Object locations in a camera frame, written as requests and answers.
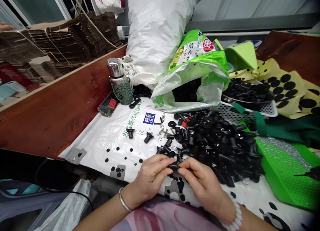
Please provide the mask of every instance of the person's left hand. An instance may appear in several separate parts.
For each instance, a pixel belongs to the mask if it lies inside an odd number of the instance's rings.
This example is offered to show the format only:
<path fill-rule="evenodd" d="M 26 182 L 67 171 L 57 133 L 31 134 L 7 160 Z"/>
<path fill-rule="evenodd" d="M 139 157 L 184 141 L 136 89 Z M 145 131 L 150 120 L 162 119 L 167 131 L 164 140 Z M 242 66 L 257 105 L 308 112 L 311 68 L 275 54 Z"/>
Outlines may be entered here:
<path fill-rule="evenodd" d="M 137 208 L 144 201 L 153 198 L 160 189 L 165 177 L 173 173 L 167 168 L 174 162 L 163 154 L 156 154 L 146 159 L 140 168 L 136 179 L 121 191 L 122 198 L 130 209 Z"/>

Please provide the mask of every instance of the hand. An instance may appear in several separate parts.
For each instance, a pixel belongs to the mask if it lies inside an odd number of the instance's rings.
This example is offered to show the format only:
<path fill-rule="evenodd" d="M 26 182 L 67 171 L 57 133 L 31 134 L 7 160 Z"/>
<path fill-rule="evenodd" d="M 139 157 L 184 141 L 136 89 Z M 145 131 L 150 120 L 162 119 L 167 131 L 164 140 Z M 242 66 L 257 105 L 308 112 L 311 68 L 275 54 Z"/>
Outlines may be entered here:
<path fill-rule="evenodd" d="M 189 182 L 197 200 L 205 210 L 224 223 L 232 223 L 236 217 L 236 208 L 221 188 L 212 169 L 194 158 L 186 158 L 179 167 L 179 174 Z"/>
<path fill-rule="evenodd" d="M 159 192 L 165 177 L 173 173 L 172 169 L 167 168 L 173 162 L 174 158 L 163 154 L 156 154 L 146 159 L 136 179 L 121 191 L 126 205 L 133 210 L 144 201 L 153 198 Z"/>
<path fill-rule="evenodd" d="M 14 30 L 14 27 L 5 22 L 0 22 L 0 31 Z"/>

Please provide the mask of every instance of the silver bangle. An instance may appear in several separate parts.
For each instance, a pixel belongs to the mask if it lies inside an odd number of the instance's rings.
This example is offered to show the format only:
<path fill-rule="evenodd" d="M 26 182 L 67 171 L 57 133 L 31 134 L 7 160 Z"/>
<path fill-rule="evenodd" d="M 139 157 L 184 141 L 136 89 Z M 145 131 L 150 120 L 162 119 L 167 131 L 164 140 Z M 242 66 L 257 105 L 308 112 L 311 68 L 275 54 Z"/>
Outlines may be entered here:
<path fill-rule="evenodd" d="M 128 206 L 126 205 L 126 203 L 123 201 L 123 198 L 122 198 L 122 196 L 121 196 L 121 190 L 122 190 L 122 189 L 123 189 L 123 187 L 119 189 L 120 201 L 121 201 L 122 205 L 124 206 L 124 208 L 125 208 L 127 211 L 132 212 L 133 210 L 129 209 L 129 207 L 128 207 Z"/>
<path fill-rule="evenodd" d="M 228 231 L 236 231 L 240 229 L 240 226 L 242 225 L 242 212 L 240 210 L 239 204 L 237 203 L 237 201 L 231 196 L 231 194 L 227 193 L 227 195 L 231 198 L 234 206 L 236 207 L 236 218 L 235 220 L 232 222 L 232 224 L 228 225 L 225 223 L 222 223 L 222 226 L 228 230 Z"/>

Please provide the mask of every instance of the green plastic bag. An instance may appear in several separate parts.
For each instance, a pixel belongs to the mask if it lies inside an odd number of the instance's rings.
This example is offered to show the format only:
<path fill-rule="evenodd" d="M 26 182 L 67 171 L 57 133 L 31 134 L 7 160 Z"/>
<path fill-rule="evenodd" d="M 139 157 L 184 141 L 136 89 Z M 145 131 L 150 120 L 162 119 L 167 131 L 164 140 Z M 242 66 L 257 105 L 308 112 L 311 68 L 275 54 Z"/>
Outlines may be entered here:
<path fill-rule="evenodd" d="M 224 51 L 216 51 L 200 30 L 189 31 L 151 99 L 161 110 L 172 113 L 216 106 L 230 82 L 227 71 Z M 197 102 L 175 102 L 172 90 L 198 78 L 201 85 L 197 89 Z"/>

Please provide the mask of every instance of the blue logo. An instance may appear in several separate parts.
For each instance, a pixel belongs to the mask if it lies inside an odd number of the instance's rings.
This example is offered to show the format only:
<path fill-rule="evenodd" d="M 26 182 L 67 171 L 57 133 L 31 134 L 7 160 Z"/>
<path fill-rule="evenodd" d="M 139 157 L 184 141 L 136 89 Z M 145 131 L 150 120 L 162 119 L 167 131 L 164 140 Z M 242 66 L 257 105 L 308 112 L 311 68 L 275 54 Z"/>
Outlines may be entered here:
<path fill-rule="evenodd" d="M 155 116 L 156 115 L 154 114 L 146 113 L 146 116 L 144 117 L 143 122 L 148 124 L 153 124 Z"/>

